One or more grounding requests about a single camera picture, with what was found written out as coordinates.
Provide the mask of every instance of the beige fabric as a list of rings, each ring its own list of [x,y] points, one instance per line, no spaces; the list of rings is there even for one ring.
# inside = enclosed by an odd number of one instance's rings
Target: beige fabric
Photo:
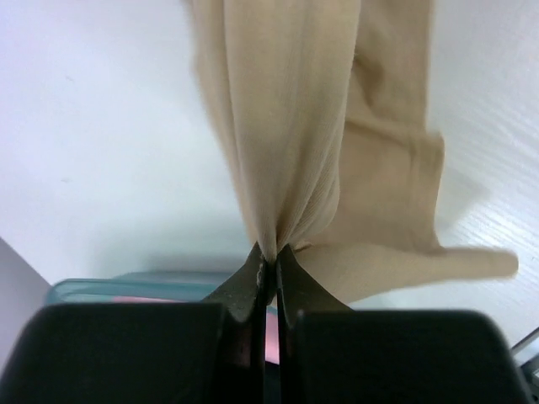
[[[516,271],[511,254],[436,238],[430,1],[197,0],[193,11],[205,100],[267,259],[300,247],[346,302]]]

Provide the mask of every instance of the white surface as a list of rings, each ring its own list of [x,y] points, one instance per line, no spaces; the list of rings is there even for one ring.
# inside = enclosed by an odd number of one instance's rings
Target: white surface
[[[49,282],[249,249],[187,15],[179,0],[0,0],[0,236]],[[538,23],[536,0],[440,0],[432,54],[440,239],[509,247],[518,277],[365,305],[478,309],[511,342],[538,325]]]

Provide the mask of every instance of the pink object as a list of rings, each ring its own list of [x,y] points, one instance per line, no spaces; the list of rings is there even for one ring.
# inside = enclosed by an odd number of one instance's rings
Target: pink object
[[[148,297],[116,296],[117,303],[181,303],[176,300],[153,299]],[[279,364],[279,323],[275,314],[266,314],[266,361]]]

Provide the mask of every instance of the gray wall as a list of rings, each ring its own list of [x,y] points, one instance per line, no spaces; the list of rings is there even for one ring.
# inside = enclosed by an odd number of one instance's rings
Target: gray wall
[[[0,369],[24,324],[43,306],[49,285],[0,239]]]

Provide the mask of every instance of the gathered fabric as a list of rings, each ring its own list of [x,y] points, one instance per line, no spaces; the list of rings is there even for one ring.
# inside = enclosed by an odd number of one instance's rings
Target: gathered fabric
[[[509,252],[443,248],[444,143],[425,128],[429,0],[197,0],[200,87],[248,234],[350,303],[512,275]]]

